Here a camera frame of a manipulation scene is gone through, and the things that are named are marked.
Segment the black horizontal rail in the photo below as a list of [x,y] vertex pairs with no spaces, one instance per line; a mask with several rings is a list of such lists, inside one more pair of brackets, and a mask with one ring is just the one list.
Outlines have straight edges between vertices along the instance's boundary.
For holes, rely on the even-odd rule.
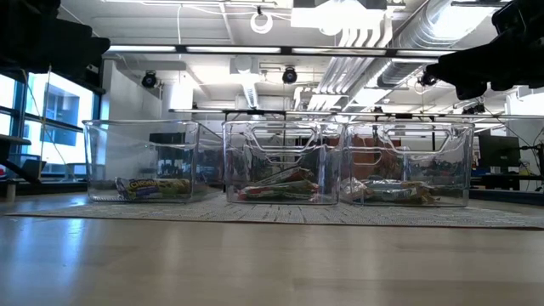
[[336,112],[336,111],[300,111],[300,110],[220,110],[220,109],[169,109],[169,113],[190,114],[245,114],[250,116],[280,115],[287,116],[356,116],[373,118],[415,119],[415,118],[455,118],[455,119],[505,119],[505,120],[544,120],[544,116],[499,115],[499,114],[440,114],[440,113],[379,113],[379,112]]

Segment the blue framed window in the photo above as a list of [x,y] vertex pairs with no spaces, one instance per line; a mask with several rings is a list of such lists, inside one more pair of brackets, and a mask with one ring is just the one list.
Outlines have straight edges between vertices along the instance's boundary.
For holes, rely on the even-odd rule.
[[98,106],[96,93],[53,72],[0,74],[0,135],[29,142],[12,144],[8,161],[42,180],[85,179],[83,122]]

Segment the yellow wrapper granola bar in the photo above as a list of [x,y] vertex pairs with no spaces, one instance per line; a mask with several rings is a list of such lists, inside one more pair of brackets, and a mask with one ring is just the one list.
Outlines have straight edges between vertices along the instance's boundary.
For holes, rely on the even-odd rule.
[[363,183],[363,202],[390,202],[402,205],[434,204],[433,188],[421,181],[392,179],[366,180]]

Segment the black monitor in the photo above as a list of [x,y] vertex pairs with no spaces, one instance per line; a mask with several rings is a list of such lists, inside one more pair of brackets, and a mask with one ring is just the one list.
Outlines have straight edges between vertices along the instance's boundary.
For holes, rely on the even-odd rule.
[[519,139],[510,136],[479,135],[481,167],[518,167]]

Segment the clear plastic bin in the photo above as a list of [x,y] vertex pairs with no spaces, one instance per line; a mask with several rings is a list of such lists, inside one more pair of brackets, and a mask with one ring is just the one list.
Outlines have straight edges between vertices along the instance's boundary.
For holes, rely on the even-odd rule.
[[[223,139],[191,120],[84,122],[88,196],[95,202],[189,203],[224,189]],[[191,195],[178,199],[123,200],[115,178],[188,179]]]
[[364,202],[358,206],[465,207],[474,125],[460,122],[358,122],[345,126],[341,181],[392,179],[432,187],[434,204]]
[[[335,205],[339,201],[343,124],[229,121],[223,124],[226,199],[241,204]],[[319,190],[309,200],[241,201],[238,191],[290,167],[311,170]]]

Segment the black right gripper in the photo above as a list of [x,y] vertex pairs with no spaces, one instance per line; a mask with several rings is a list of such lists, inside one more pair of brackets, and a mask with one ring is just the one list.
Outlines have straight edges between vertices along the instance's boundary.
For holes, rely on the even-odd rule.
[[488,87],[505,91],[544,86],[544,0],[511,0],[491,17],[496,37],[489,43],[445,54],[427,66],[429,75],[456,85],[459,99],[473,99]]

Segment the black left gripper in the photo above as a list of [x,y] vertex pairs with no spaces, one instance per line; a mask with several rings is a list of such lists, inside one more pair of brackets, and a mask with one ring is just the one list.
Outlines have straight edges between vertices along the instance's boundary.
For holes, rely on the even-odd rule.
[[[43,22],[54,20],[60,0],[0,0],[0,71],[19,68],[37,45]],[[56,39],[71,51],[54,59],[54,71],[70,77],[81,77],[89,65],[101,60],[111,41],[94,37],[88,25],[59,23]]]

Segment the silver ventilation duct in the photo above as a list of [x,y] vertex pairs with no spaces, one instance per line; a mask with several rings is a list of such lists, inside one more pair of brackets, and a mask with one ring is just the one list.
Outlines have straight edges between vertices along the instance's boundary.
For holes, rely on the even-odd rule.
[[[491,7],[453,6],[452,2],[473,0],[429,0],[424,8],[393,40],[394,48],[452,48],[494,12]],[[383,61],[375,76],[379,88],[394,88],[422,64]]]

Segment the black ceiling light rail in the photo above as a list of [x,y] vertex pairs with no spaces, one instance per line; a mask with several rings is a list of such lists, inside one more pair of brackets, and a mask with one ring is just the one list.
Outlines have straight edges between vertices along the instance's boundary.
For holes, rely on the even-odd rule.
[[111,45],[107,54],[221,54],[434,59],[457,52],[440,48],[347,48],[235,45]]

